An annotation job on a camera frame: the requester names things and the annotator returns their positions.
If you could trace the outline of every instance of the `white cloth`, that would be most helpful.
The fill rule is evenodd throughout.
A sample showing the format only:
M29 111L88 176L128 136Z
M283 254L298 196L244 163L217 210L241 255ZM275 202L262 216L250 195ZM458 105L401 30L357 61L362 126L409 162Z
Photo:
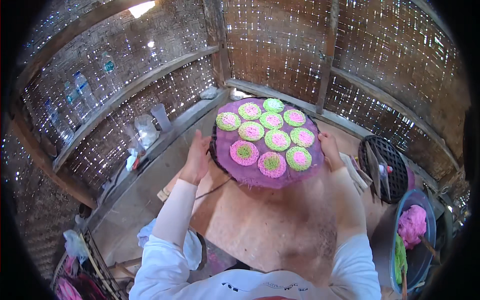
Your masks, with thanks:
M138 246L143 248L148 242L155 222L156 218L140 229L140 232L137 234ZM188 269L192 271L196 270L202 261L202 243L197 235L190 229L187 231L185 241L183 242L183 254L185 254L185 258L187 259Z
M151 235L145 244L142 267L130 291L140 299L245 299L283 296L292 299L380 299L380 284L368 238L360 234L340 245L329 287L316 288L290 271L263 274L229 270L188 284L188 264L181 248Z

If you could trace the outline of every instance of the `person's right hand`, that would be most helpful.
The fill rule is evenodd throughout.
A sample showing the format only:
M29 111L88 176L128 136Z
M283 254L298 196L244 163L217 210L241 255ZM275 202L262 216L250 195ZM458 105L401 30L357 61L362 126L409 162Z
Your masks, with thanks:
M318 139L320 140L322 151L325 154L325 161L330 166L330 171L334 172L343 167L345 164L340 158L335 137L328 132L322 132L318 134Z

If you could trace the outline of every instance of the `colored rice noodle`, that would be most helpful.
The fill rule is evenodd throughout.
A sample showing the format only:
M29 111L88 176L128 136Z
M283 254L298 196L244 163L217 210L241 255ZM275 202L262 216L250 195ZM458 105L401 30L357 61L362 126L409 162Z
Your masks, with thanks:
M292 147L285 154L287 163L295 171L305 171L312 164L312 156L307 149L302 147Z
M239 136L245 141L256 142L263 138L265 129L257 122L244 122L239 127Z
M260 123L268 129L280 129L283 126L283 119L277 113L266 112L260 117Z
M248 102L240 105L239 114L245 120L256 120L261 116L262 111L260 110L260 107L258 107L258 105L256 105L255 103Z
M285 119L285 122L287 122L288 125L294 127L299 127L305 124L305 121L307 120L303 112L297 109L289 109L284 112L283 119Z
M278 178L285 173L287 164L280 154L266 152L258 159L258 169L267 177Z
M240 126L240 118L233 112L222 112L216 117L216 125L221 130L234 131Z
M251 166L257 162L258 149L246 141L236 141L230 146L230 156L233 161L242 166Z
M269 112L282 112L285 108L285 105L282 101L275 98L268 98L264 101L264 109Z
M310 147L315 142L313 133L305 128L294 128L290 131L290 138L294 144L305 148Z
M265 144L272 150L285 151L290 147L290 137L281 130L270 130L265 134Z

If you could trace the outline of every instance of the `plastic water bottle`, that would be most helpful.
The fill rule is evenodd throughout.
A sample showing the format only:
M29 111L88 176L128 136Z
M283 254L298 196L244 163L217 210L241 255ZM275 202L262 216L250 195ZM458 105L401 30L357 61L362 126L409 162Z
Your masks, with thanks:
M106 51L102 53L101 65L105 72L108 85L111 86L111 91L116 92L123 88L124 84L118 75L118 65L114 62L113 57Z
M85 103L91 108L92 111L97 111L100 109L100 103L92 94L92 89L90 88L87 79L82 75L82 73L80 73L80 71L75 73L75 86L80 96L84 99Z
M84 103L84 100L80 98L78 91L70 86L70 81L65 82L65 96L72 110L77 114L82 124L85 124L92 115L92 110Z
M73 130L64 120L59 119L58 108L52 107L50 100L45 102L45 106L47 107L48 119L50 119L50 122L52 122L52 125L57 130L60 138L65 144L70 145L73 140Z

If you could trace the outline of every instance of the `black woven basket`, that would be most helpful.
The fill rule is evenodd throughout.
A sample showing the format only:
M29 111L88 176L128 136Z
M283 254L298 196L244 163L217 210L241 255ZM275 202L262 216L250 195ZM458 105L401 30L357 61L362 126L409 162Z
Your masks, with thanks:
M269 97L251 97L251 98L265 100L265 99L268 99ZM282 101L282 103L285 104L285 105L290 105L291 107L301 111L308 119L310 119L315 124L315 126L317 127L317 132L320 133L320 129L318 128L317 123L315 123L315 121L313 121L313 119L308 115L308 113L303 108L300 108L300 107L296 106L295 104L292 104L288 101L283 101L283 100L280 100L280 101ZM217 125L216 125L216 120L215 120L215 123L213 124L213 128L212 128L212 141L210 141L210 148L208 149L208 151L210 152L210 156L212 157L216 166L219 167L221 170L223 170L225 173L230 175L230 173L218 162L218 159L217 159L217 156L216 156L216 128L217 128Z
M387 162L387 165L391 166L393 169L393 172L388 174L388 186L390 188L391 200L388 201L386 190L383 185L381 186L380 194L382 196L380 199L388 204L395 204L402 199L408 189L408 173L405 163L403 162L399 151L389 141L376 135L366 136L359 145L359 163L360 168L367 173L368 176L372 177L367 162L366 142L369 142L372 148L373 145L375 145L378 152L380 152L380 155Z

